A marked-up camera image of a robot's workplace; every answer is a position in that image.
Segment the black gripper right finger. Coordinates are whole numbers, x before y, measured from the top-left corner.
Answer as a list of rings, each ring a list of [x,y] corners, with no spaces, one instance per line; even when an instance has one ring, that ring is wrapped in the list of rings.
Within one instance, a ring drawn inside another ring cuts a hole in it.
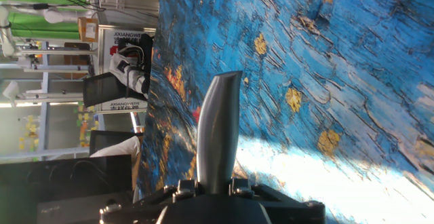
[[[267,185],[251,185],[248,179],[233,178],[229,195],[259,202],[271,223],[326,222],[326,207],[322,202],[299,202]]]

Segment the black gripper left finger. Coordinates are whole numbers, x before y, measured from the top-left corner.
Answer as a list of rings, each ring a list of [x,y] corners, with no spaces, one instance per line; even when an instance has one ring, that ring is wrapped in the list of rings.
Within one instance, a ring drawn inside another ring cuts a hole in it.
[[[157,223],[163,210],[176,201],[196,196],[196,181],[179,180],[177,186],[162,189],[133,204],[111,204],[100,209],[99,223]]]

